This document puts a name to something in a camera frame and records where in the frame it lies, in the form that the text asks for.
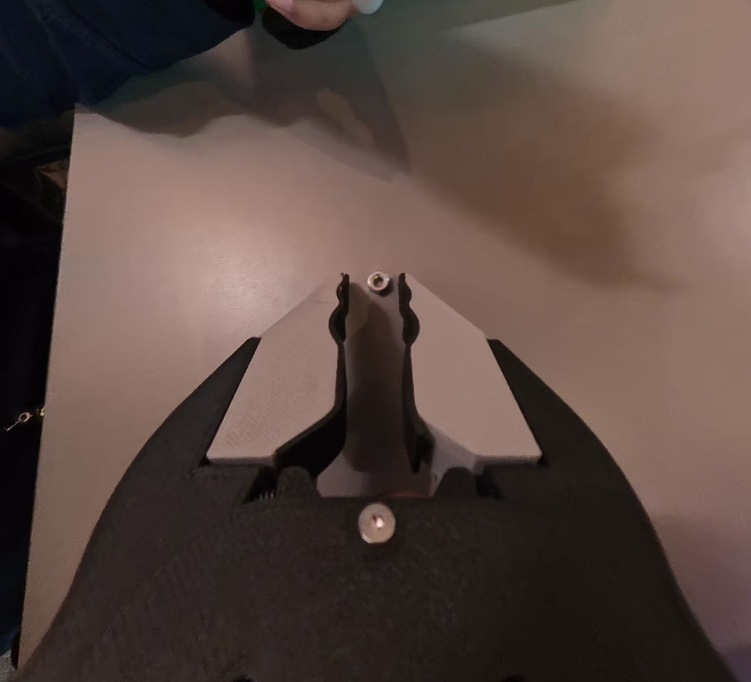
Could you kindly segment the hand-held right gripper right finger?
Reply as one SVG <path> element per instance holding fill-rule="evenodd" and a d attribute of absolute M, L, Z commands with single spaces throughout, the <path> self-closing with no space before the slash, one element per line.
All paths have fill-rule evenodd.
<path fill-rule="evenodd" d="M 542 453 L 489 339 L 412 275 L 398 279 L 409 466 L 434 493 L 449 470 L 534 464 Z"/>

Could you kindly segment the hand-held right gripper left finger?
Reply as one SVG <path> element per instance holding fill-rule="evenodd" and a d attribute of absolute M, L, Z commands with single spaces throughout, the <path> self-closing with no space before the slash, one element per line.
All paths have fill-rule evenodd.
<path fill-rule="evenodd" d="M 316 479 L 343 450 L 350 278 L 325 282 L 258 339 L 207 450 L 216 465 L 249 464 Z"/>

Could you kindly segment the person's left forearm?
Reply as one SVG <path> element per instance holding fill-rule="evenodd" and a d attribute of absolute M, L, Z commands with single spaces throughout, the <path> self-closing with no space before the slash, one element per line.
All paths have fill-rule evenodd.
<path fill-rule="evenodd" d="M 97 104 L 254 19 L 252 0 L 1 0 L 2 129 Z"/>

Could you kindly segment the person's dark jacket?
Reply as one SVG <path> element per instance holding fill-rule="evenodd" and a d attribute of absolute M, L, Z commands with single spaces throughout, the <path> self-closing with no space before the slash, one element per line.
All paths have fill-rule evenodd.
<path fill-rule="evenodd" d="M 2 129 L 1 653 L 23 622 L 34 492 L 45 409 L 61 247 L 60 202 L 36 172 L 50 157 Z"/>

